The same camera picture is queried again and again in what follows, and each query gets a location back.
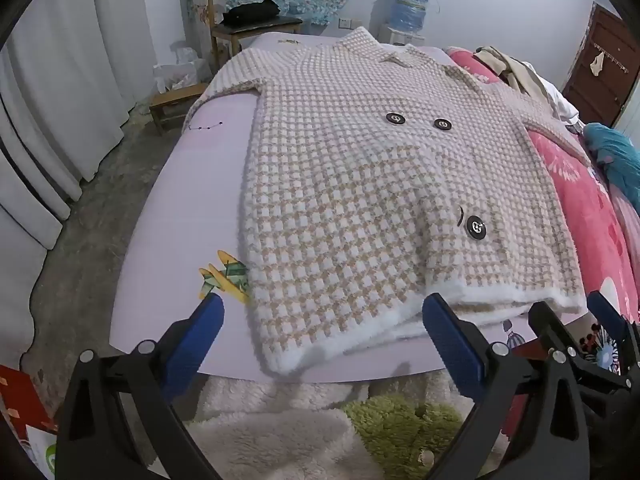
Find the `brown door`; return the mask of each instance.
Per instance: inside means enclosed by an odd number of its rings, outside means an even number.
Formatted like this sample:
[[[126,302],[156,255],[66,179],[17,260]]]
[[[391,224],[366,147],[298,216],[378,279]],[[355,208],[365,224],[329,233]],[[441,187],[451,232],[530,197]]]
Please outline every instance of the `brown door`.
[[[594,76],[590,65],[601,52],[602,70]],[[596,6],[589,36],[562,94],[578,108],[582,122],[611,126],[631,94],[639,68],[640,48],[625,23]]]

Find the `green logo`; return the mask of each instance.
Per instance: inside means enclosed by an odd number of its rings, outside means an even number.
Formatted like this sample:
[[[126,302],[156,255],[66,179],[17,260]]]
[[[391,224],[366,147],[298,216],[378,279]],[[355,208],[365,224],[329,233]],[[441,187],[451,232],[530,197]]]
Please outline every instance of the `green logo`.
[[[47,447],[47,451],[45,453],[45,459],[47,461],[47,465],[51,472],[55,474],[56,472],[56,445],[52,444],[52,446]]]

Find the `mattress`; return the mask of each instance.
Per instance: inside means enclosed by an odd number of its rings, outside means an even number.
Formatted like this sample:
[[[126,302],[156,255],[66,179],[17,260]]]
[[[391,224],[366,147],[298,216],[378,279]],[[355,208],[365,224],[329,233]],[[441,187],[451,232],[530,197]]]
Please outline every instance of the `mattress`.
[[[251,48],[300,48],[336,38],[272,32]],[[422,47],[444,64],[444,51]],[[371,342],[330,361],[275,376],[261,362],[244,294],[238,213],[247,148],[258,96],[244,92],[211,100],[194,115],[162,169],[127,250],[111,321],[112,346],[133,350],[144,339],[157,340],[172,322],[188,317],[199,295],[215,291],[225,304],[225,322],[200,372],[269,382],[363,381],[416,374],[442,368],[442,361],[419,323],[391,342]],[[562,322],[577,319],[564,314]],[[590,319],[578,320],[575,333],[588,332]],[[514,346],[534,338],[526,317],[482,329],[488,341]]]

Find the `concrete floor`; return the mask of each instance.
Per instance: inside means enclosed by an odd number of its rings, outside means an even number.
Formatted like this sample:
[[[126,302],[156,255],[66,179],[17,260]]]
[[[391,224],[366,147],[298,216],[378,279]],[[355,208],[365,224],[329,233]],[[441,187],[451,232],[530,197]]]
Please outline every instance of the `concrete floor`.
[[[132,111],[122,129],[122,142],[82,186],[31,296],[35,340],[22,370],[51,415],[83,350],[118,354],[109,345],[109,330],[120,267],[146,197],[180,136],[179,128],[159,136],[143,107]],[[191,397],[184,418],[194,413],[197,395]]]

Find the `button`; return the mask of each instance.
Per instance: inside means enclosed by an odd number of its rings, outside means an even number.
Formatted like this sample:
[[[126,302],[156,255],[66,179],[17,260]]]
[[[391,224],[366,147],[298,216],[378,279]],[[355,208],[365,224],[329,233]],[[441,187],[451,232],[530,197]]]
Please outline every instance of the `button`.
[[[386,120],[392,124],[404,124],[404,117],[400,114],[390,113],[386,115]]]
[[[446,119],[436,119],[433,126],[444,132],[448,132],[451,129],[451,123]]]
[[[477,216],[470,216],[466,220],[466,230],[475,240],[482,240],[486,236],[486,226]]]

